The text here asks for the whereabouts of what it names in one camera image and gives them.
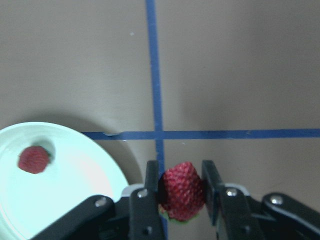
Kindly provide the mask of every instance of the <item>strawberry on plate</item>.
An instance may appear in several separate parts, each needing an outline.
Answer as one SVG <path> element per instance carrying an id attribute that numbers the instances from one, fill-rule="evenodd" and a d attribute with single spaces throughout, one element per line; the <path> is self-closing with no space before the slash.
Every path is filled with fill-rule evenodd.
<path id="1" fill-rule="evenodd" d="M 191 162 L 180 163 L 164 172 L 158 182 L 158 202 L 160 213 L 182 223 L 203 208 L 203 182 Z"/>
<path id="2" fill-rule="evenodd" d="M 19 157 L 18 167 L 31 174 L 42 173 L 49 163 L 49 154 L 42 146 L 29 146 Z"/>

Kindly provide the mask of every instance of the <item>red strawberry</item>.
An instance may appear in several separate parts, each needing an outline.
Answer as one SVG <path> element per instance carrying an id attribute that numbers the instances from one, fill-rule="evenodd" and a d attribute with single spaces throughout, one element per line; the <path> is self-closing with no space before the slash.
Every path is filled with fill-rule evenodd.
<path id="1" fill-rule="evenodd" d="M 203 182 L 191 162 L 168 169 L 158 183 L 159 209 L 170 219 L 186 222 L 204 206 Z"/>
<path id="2" fill-rule="evenodd" d="M 49 163 L 49 154 L 42 146 L 29 146 L 20 155 L 18 167 L 31 174 L 45 170 Z"/>

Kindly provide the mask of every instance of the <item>round plate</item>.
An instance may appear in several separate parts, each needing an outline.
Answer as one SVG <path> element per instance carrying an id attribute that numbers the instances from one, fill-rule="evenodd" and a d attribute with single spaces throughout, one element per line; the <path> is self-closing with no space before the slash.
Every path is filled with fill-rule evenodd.
<path id="1" fill-rule="evenodd" d="M 50 154 L 38 174 L 18 168 L 20 153 L 34 145 Z M 127 185 L 112 157 L 80 132 L 46 122 L 0 130 L 0 236 L 6 240 L 34 237 L 92 195 L 117 202 Z"/>

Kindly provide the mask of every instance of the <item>plate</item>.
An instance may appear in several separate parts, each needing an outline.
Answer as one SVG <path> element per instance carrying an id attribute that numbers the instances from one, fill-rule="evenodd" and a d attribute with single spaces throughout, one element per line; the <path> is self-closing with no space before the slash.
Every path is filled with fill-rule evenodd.
<path id="1" fill-rule="evenodd" d="M 50 154 L 50 163 L 38 174 L 17 166 L 20 153 L 34 145 Z M 30 239 L 92 195 L 117 202 L 126 186 L 112 157 L 78 131 L 47 122 L 0 130 L 1 239 Z"/>

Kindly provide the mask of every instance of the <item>vertical blue tape strip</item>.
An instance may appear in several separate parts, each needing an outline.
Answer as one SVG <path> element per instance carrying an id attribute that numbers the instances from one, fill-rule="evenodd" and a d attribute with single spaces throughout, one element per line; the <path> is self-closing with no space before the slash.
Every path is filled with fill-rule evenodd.
<path id="1" fill-rule="evenodd" d="M 150 70 L 152 81 L 152 101 L 153 101 L 153 119 L 154 131 L 160 133 L 163 131 L 162 122 L 162 100 L 161 100 L 161 84 L 160 84 L 160 67 L 158 53 L 158 34 L 157 34 L 157 18 L 155 0 L 145 0 L 149 54 L 150 54 Z M 165 149 L 164 140 L 155 140 L 156 159 L 159 163 L 159 176 L 165 171 Z M 167 221 L 162 219 L 162 225 L 166 239 L 168 239 Z"/>

